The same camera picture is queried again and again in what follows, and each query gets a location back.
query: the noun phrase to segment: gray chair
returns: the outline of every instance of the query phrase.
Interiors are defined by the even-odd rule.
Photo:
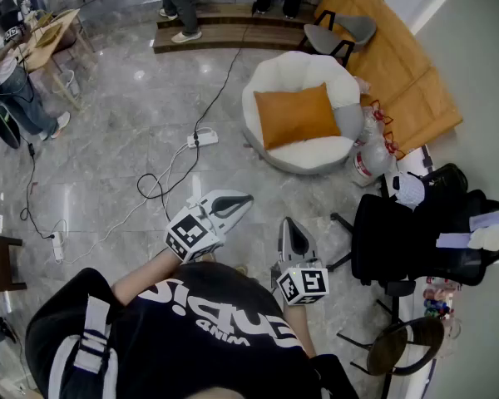
[[[319,25],[326,15],[330,15],[328,29]],[[345,28],[354,37],[355,42],[343,40],[336,32],[333,32],[335,23]],[[316,52],[342,58],[342,65],[345,67],[351,53],[360,52],[370,41],[377,31],[377,25],[371,17],[337,15],[335,12],[324,10],[314,25],[304,26],[304,31],[305,37],[298,45],[298,50],[303,50],[304,44],[309,40]]]

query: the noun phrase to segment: white armchair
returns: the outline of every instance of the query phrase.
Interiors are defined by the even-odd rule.
[[[327,93],[341,136],[294,142],[264,149],[263,133],[254,91],[300,91],[326,83]],[[348,156],[363,129],[358,83],[333,57],[286,52],[261,62],[242,92],[244,134],[248,142],[271,164],[300,175],[329,172]]]

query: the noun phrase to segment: orange pillow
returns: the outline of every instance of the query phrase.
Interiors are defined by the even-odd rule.
[[[300,140],[340,136],[325,83],[302,91],[254,91],[264,148]]]

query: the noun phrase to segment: wooden platform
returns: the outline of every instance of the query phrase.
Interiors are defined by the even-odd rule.
[[[202,38],[175,44],[171,38],[181,31],[179,19],[161,17],[153,44],[155,53],[217,47],[253,47],[295,50],[304,37],[305,23],[314,22],[314,8],[303,6],[295,19],[283,15],[281,7],[251,16],[251,4],[199,3],[196,6]]]

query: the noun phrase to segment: white sneaker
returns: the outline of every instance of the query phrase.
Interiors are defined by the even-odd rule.
[[[64,112],[62,116],[57,118],[57,125],[59,128],[57,131],[51,136],[52,139],[55,139],[56,137],[59,136],[59,133],[61,133],[61,130],[63,130],[65,127],[68,126],[68,123],[70,122],[70,112]]]
[[[192,34],[191,36],[186,36],[183,32],[180,32],[172,37],[172,41],[174,43],[184,43],[190,40],[197,40],[198,38],[201,38],[201,31],[198,31],[196,34]]]
[[[174,19],[177,19],[177,14],[174,15],[173,17],[171,17],[170,15],[167,15],[166,12],[165,12],[165,9],[161,9],[159,11],[159,14],[162,16],[162,17],[167,17],[169,19],[169,21],[173,21]]]

